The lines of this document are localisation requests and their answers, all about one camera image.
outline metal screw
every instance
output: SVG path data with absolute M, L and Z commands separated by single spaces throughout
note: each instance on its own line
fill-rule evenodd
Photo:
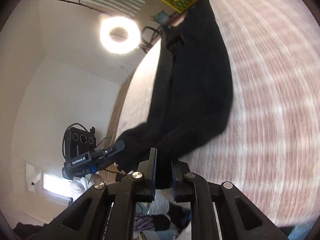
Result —
M 104 183 L 103 182 L 97 182 L 96 184 L 94 184 L 94 187 L 96 189 L 102 189 L 104 187 Z
M 196 175 L 193 172 L 188 172 L 185 174 L 186 178 L 188 179 L 194 179 Z
M 140 179 L 142 177 L 142 173 L 136 171 L 136 172 L 132 173 L 132 177 L 134 177 L 135 179 Z
M 229 181 L 226 181 L 223 183 L 223 186 L 226 188 L 226 189 L 231 189 L 233 187 L 232 183 L 229 182 Z

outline glowing circular light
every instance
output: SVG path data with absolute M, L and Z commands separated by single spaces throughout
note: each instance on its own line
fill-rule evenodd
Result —
M 124 28 L 128 32 L 127 40 L 116 42 L 111 39 L 110 31 L 117 27 Z M 113 17 L 102 22 L 100 40 L 108 51 L 125 54 L 139 45 L 140 31 L 134 21 L 125 17 Z

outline bright window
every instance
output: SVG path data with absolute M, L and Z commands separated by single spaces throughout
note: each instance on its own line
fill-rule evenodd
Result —
M 57 195 L 71 197 L 70 183 L 70 180 L 45 172 L 43 174 L 43 188 Z

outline bed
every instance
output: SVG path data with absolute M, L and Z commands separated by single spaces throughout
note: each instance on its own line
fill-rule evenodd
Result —
M 233 182 L 277 226 L 320 214 L 320 27 L 301 0 L 210 0 L 231 65 L 225 132 L 180 160 Z M 134 73 L 116 136 L 145 122 L 160 42 Z

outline silver bolt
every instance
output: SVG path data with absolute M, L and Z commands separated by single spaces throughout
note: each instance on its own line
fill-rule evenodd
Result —
M 223 186 L 226 188 L 226 189 L 231 189 L 233 187 L 232 183 L 229 182 L 229 181 L 226 181 L 223 183 Z
M 140 179 L 142 177 L 142 173 L 136 171 L 136 172 L 132 173 L 132 177 L 134 177 L 135 179 Z
M 193 172 L 188 172 L 185 174 L 186 178 L 188 179 L 194 179 L 196 175 Z
M 96 189 L 102 189 L 104 187 L 104 183 L 103 182 L 96 182 L 96 184 L 94 184 L 94 187 Z

